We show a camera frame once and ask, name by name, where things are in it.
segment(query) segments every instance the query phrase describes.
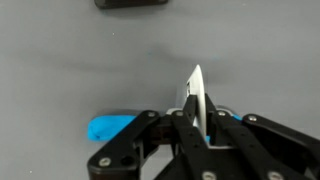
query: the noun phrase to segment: blue sponge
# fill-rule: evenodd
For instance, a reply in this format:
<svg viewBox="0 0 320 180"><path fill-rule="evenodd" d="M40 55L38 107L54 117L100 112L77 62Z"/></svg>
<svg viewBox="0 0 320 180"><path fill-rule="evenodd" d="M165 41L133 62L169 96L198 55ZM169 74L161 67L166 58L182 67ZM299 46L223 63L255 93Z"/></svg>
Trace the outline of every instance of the blue sponge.
<svg viewBox="0 0 320 180"><path fill-rule="evenodd" d="M88 125L88 138L92 141L110 141L136 116L107 115L94 118Z"/></svg>

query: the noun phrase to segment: gray table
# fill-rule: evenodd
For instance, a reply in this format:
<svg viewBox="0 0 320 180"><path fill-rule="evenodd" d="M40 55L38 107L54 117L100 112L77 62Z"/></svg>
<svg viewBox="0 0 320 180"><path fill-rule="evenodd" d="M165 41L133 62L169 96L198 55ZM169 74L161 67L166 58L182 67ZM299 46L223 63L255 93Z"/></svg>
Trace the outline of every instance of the gray table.
<svg viewBox="0 0 320 180"><path fill-rule="evenodd" d="M87 140L90 119L174 107L196 64L215 103L320 138L319 8L172 0L101 12L93 0L1 0L0 179L88 179L86 161L103 144Z"/></svg>

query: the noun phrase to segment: black object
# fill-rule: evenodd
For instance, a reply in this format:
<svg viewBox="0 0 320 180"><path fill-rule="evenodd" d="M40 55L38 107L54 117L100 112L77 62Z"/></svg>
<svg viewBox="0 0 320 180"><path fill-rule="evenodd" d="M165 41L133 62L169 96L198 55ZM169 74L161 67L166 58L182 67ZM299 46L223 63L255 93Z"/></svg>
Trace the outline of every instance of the black object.
<svg viewBox="0 0 320 180"><path fill-rule="evenodd" d="M157 180L307 180L320 179L320 141L249 114L236 121L217 111L206 95L207 135L197 127L197 98L183 111L161 117L144 111L88 162L91 180L138 180L140 170L159 145L171 144L173 160Z"/></svg>
<svg viewBox="0 0 320 180"><path fill-rule="evenodd" d="M168 0L94 0L96 6L100 9L113 9L135 6L161 5Z"/></svg>

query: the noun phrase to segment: screw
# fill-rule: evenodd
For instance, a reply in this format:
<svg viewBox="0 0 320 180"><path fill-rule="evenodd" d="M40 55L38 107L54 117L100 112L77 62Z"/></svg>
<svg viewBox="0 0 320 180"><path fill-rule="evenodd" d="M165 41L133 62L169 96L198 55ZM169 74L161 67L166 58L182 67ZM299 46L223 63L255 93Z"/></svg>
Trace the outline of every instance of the screw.
<svg viewBox="0 0 320 180"><path fill-rule="evenodd" d="M99 166L101 166L101 167L107 167L107 166L110 166L110 164L111 164L111 159L110 158L102 158L102 159L100 159L100 161L99 161Z"/></svg>
<svg viewBox="0 0 320 180"><path fill-rule="evenodd" d="M255 117L255 116L249 116L249 121L257 121L257 117Z"/></svg>
<svg viewBox="0 0 320 180"><path fill-rule="evenodd" d="M148 112L148 116L149 116L149 117L155 117L155 116L156 116L156 113L153 112L153 111L150 111L150 112Z"/></svg>
<svg viewBox="0 0 320 180"><path fill-rule="evenodd" d="M270 171L268 173L268 178L269 180L284 180L284 177L276 171Z"/></svg>
<svg viewBox="0 0 320 180"><path fill-rule="evenodd" d="M183 112L182 112L182 111L177 111L177 112L176 112L176 115L177 115L177 116L183 116Z"/></svg>
<svg viewBox="0 0 320 180"><path fill-rule="evenodd" d="M219 116L225 116L226 115L226 113L223 112L223 111L219 111L218 114L219 114Z"/></svg>
<svg viewBox="0 0 320 180"><path fill-rule="evenodd" d="M202 180L217 180L217 176L210 171L205 171L202 173Z"/></svg>

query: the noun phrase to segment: white object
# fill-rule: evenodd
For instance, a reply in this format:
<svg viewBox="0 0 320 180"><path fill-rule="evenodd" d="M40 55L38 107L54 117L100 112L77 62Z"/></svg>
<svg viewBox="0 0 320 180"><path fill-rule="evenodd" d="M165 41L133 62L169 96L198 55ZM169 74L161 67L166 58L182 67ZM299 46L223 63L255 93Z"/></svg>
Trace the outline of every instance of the white object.
<svg viewBox="0 0 320 180"><path fill-rule="evenodd" d="M198 127L202 135L205 137L207 132L206 101L202 71L199 65L196 66L191 74L187 82L187 86L187 96L196 95L198 98L198 116L196 117L193 125Z"/></svg>

